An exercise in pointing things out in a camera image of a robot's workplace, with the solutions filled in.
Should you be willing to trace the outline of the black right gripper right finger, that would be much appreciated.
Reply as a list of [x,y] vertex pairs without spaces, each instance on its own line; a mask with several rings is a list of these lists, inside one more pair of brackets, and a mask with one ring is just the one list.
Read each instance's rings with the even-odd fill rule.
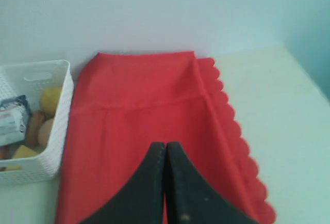
[[164,193],[167,223],[255,223],[209,185],[179,142],[166,147]]

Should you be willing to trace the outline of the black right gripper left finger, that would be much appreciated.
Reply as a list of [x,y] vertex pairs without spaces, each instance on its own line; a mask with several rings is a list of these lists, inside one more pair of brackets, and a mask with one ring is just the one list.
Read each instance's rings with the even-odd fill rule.
[[82,223],[163,223],[164,143],[150,145],[128,182]]

